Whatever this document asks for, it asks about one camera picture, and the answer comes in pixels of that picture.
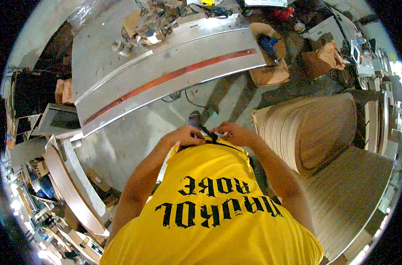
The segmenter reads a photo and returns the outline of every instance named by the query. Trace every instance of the red paint strip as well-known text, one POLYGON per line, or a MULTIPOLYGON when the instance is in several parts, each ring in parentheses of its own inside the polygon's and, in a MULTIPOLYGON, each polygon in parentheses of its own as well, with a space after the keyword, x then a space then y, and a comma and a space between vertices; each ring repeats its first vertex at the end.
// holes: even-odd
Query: red paint strip
POLYGON ((229 53, 226 55, 222 55, 222 56, 218 56, 215 58, 211 58, 205 61, 201 61, 199 63, 196 64, 192 64, 190 66, 186 66, 184 68, 181 68, 179 70, 176 70, 174 72, 170 72, 168 74, 165 74, 161 77, 158 77, 157 79, 152 80, 151 82, 146 83, 145 85, 142 85, 132 91, 130 91, 129 93, 125 94, 124 96, 114 100, 113 102, 111 102, 110 104, 108 104, 106 107, 102 108, 101 110, 99 110, 97 113, 93 114, 92 116, 90 116, 87 120, 85 120, 83 122, 83 126, 85 126, 86 124, 88 124, 89 122, 93 121, 94 119, 96 119, 97 117, 101 116, 102 114, 104 114, 105 112, 107 112, 108 110, 112 109, 113 107, 117 106, 118 104, 128 100, 131 97, 134 97, 142 92, 144 92, 145 90, 148 90, 152 87, 155 87, 161 83, 167 82, 173 78, 179 77, 181 75, 187 74, 189 72, 198 70, 200 68, 212 65, 212 64, 216 64, 222 61, 227 61, 230 59, 234 59, 234 58, 238 58, 238 57, 242 57, 242 56, 247 56, 247 55, 251 55, 251 54, 256 54, 257 51, 255 49, 251 49, 251 50, 242 50, 239 52, 235 52, 235 53, 229 53))

